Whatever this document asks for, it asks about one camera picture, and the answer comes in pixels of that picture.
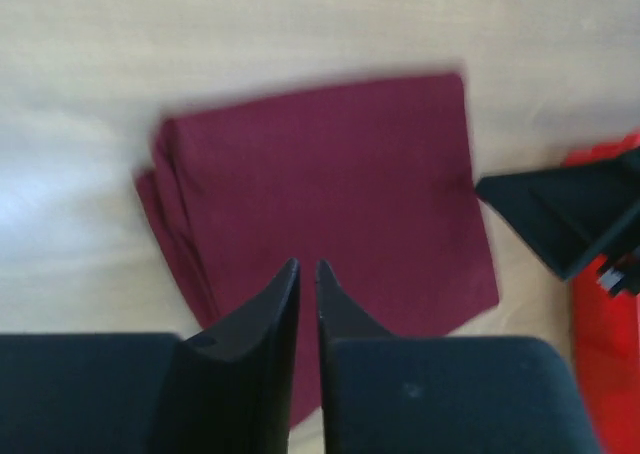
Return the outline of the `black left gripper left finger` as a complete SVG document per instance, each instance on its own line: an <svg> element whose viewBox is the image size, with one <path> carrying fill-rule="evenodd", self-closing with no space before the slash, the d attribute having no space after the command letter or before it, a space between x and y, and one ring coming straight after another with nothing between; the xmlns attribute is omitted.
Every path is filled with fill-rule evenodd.
<svg viewBox="0 0 640 454"><path fill-rule="evenodd" d="M5 334L5 453L284 453L300 266L200 333Z"/></svg>

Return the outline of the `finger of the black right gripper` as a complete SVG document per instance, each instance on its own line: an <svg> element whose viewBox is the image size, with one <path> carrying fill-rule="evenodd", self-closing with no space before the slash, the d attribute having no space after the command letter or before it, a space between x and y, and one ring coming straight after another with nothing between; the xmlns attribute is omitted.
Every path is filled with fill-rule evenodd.
<svg viewBox="0 0 640 454"><path fill-rule="evenodd" d="M485 176L475 191L559 278L639 247L639 150L568 167Z"/></svg>

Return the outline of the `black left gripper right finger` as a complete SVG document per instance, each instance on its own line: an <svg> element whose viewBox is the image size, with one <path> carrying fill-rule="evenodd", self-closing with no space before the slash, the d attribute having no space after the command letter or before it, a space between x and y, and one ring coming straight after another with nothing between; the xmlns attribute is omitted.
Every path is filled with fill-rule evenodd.
<svg viewBox="0 0 640 454"><path fill-rule="evenodd" d="M392 334L316 268L329 453L598 453L566 362L526 336Z"/></svg>

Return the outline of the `maroon t shirt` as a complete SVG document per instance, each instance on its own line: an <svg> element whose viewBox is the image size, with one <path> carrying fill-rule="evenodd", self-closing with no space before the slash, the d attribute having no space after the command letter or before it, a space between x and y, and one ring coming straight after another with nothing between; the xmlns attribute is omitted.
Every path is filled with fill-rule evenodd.
<svg viewBox="0 0 640 454"><path fill-rule="evenodd" d="M320 404L318 261L402 336L446 335L498 303L458 73L170 117L151 157L136 190L200 325L236 310L286 260L299 261L292 424Z"/></svg>

